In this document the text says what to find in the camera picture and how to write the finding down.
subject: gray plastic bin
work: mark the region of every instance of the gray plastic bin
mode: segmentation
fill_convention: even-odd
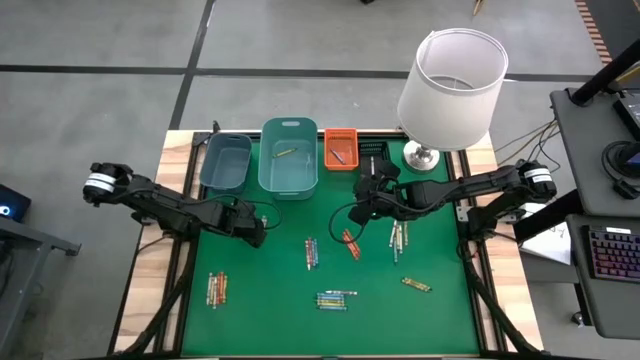
[[[251,161],[251,139],[239,134],[215,134],[200,171],[200,183],[220,194],[244,190]]]
[[[309,118],[275,118],[262,127],[258,181],[279,200],[304,200],[318,183],[318,127]],[[274,157],[283,151],[296,149]]]

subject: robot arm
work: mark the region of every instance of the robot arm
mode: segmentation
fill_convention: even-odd
[[[152,218],[174,236],[198,236],[200,230],[207,230],[242,238],[255,248],[266,237],[262,221],[255,217],[254,205],[197,201],[134,174],[123,164],[93,163],[82,193],[85,201],[96,207],[102,203],[126,205],[134,210],[134,220]]]
[[[395,180],[399,169],[391,163],[385,165],[384,172],[362,177],[354,188],[357,205],[349,212],[349,219],[361,226],[381,217],[415,220],[447,202],[502,192],[486,207],[469,210],[466,235],[477,239],[486,237],[487,230],[493,230],[497,220],[506,213],[526,202],[546,203],[557,192],[547,167],[536,161],[521,161],[515,166],[503,166],[449,182],[427,180],[402,184]]]

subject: lamp base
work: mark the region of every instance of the lamp base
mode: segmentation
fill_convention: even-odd
[[[439,151],[427,149],[415,141],[409,141],[402,151],[404,166],[416,174],[426,174],[435,169],[439,160]]]

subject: green table surface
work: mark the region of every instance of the green table surface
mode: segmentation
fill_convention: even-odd
[[[388,141],[391,158],[402,169],[400,181],[447,180],[441,161],[428,175],[402,165],[404,141]],[[282,224],[268,232],[263,246],[203,232],[182,354],[184,356],[273,355],[436,355],[477,354],[474,320],[464,270],[456,255],[458,234],[451,205],[409,223],[409,246],[397,265],[389,247],[392,219],[371,221],[358,241],[361,258],[328,234],[331,213],[354,200],[354,172],[330,172],[318,144],[318,184],[303,201],[273,201],[258,184],[259,143],[252,149],[246,200],[273,201]],[[270,223],[276,213],[258,205]],[[357,226],[340,213],[334,231]],[[305,239],[318,240],[319,266],[307,271]],[[227,303],[206,305],[209,273],[228,275]],[[430,293],[400,282],[410,277]],[[348,311],[316,309],[315,294],[354,290]]]

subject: white lampshade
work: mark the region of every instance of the white lampshade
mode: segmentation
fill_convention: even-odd
[[[402,129],[429,149],[477,143],[489,130],[508,64],[504,47],[480,31],[432,32],[418,47],[400,96]]]

